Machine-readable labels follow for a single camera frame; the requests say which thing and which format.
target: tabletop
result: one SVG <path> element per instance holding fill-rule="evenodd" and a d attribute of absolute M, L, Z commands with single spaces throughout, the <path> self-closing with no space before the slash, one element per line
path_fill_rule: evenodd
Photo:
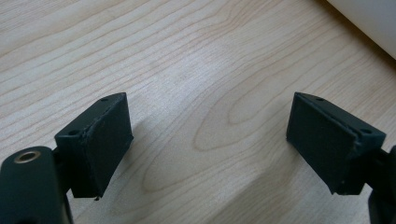
<path fill-rule="evenodd" d="M 126 92 L 134 141 L 76 223 L 369 223 L 286 141 L 296 91 L 396 143 L 396 63 L 329 3 L 3 0 L 0 162 Z"/>

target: wood grain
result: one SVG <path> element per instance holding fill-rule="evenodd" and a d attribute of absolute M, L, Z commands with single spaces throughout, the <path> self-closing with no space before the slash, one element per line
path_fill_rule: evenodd
<path fill-rule="evenodd" d="M 125 91 L 135 140 L 76 223 L 369 223 L 285 133 L 295 91 L 396 139 L 396 65 L 328 3 L 1 1 L 0 161 Z"/>

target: wood grain pattern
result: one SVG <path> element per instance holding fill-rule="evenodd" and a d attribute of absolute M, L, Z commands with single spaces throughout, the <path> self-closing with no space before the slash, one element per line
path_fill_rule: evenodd
<path fill-rule="evenodd" d="M 135 140 L 76 223 L 369 223 L 287 144 L 295 91 L 396 139 L 396 65 L 324 1 L 1 1 L 0 161 L 98 98 Z"/>

